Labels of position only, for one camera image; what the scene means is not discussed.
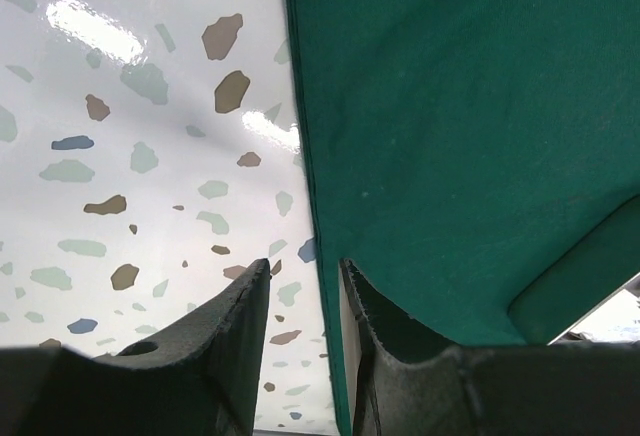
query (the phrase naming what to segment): green cloth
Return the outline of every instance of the green cloth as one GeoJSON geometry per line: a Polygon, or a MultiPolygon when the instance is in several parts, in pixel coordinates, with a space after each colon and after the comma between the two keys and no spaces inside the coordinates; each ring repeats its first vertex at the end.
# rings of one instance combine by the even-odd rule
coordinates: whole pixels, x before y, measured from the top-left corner
{"type": "Polygon", "coordinates": [[[448,338],[520,344],[509,303],[639,192],[640,0],[287,1],[347,434],[340,257],[448,338]]]}

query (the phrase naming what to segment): terrazzo-patterned surface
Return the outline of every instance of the terrazzo-patterned surface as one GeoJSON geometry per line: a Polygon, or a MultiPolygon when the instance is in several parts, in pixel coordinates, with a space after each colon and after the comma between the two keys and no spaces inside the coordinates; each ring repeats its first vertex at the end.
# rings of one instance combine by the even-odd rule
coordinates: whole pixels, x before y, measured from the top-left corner
{"type": "Polygon", "coordinates": [[[256,428],[337,434],[283,0],[0,21],[0,344],[115,353],[268,256],[256,428]]]}

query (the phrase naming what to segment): brown speckle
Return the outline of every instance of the brown speckle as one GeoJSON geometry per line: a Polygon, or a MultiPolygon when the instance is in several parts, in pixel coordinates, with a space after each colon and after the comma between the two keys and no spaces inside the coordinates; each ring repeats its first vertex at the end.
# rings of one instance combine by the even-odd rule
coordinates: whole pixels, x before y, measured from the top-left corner
{"type": "Polygon", "coordinates": [[[57,339],[49,338],[46,341],[41,342],[38,346],[41,348],[59,348],[62,343],[57,339]]]}
{"type": "Polygon", "coordinates": [[[231,254],[231,250],[229,248],[227,248],[226,246],[218,246],[217,244],[211,246],[211,251],[222,256],[231,254]]]}
{"type": "Polygon", "coordinates": [[[123,264],[111,275],[111,286],[116,291],[130,288],[136,281],[140,268],[131,264],[123,264]]]}
{"type": "Polygon", "coordinates": [[[225,278],[236,279],[242,276],[246,269],[244,266],[231,266],[230,268],[224,268],[222,274],[225,278]]]}
{"type": "Polygon", "coordinates": [[[111,114],[109,106],[104,104],[104,101],[100,98],[96,98],[93,94],[87,94],[87,97],[84,99],[87,101],[87,112],[89,113],[89,118],[94,121],[103,121],[104,118],[111,114]]]}
{"type": "Polygon", "coordinates": [[[278,262],[273,265],[273,268],[271,269],[271,276],[275,276],[280,271],[282,271],[282,260],[281,259],[279,259],[278,262]]]}
{"type": "Polygon", "coordinates": [[[256,166],[260,166],[262,159],[256,153],[248,152],[240,156],[240,159],[236,163],[238,166],[246,167],[246,168],[255,168],[256,166]]]}
{"type": "Polygon", "coordinates": [[[216,113],[226,114],[238,109],[242,104],[251,81],[242,71],[229,73],[214,91],[216,113]]]}
{"type": "Polygon", "coordinates": [[[202,34],[207,58],[218,61],[226,58],[238,38],[238,31],[242,25],[242,15],[234,14],[223,16],[211,26],[207,26],[202,34]]]}
{"type": "Polygon", "coordinates": [[[104,203],[100,204],[85,204],[84,212],[85,213],[93,213],[100,214],[104,216],[105,214],[119,214],[127,209],[127,198],[116,194],[111,198],[107,199],[104,203]]]}
{"type": "Polygon", "coordinates": [[[289,331],[288,333],[277,334],[273,338],[269,340],[271,344],[277,344],[282,346],[283,344],[289,344],[291,341],[296,339],[302,331],[296,329],[295,331],[289,331]]]}

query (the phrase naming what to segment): hole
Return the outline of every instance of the hole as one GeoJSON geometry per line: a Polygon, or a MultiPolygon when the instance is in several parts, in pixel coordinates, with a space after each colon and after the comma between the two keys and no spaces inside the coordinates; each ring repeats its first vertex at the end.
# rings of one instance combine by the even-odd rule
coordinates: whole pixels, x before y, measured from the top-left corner
{"type": "Polygon", "coordinates": [[[118,356],[139,356],[152,353],[156,349],[158,349],[158,345],[153,341],[139,341],[124,348],[118,356]]]}

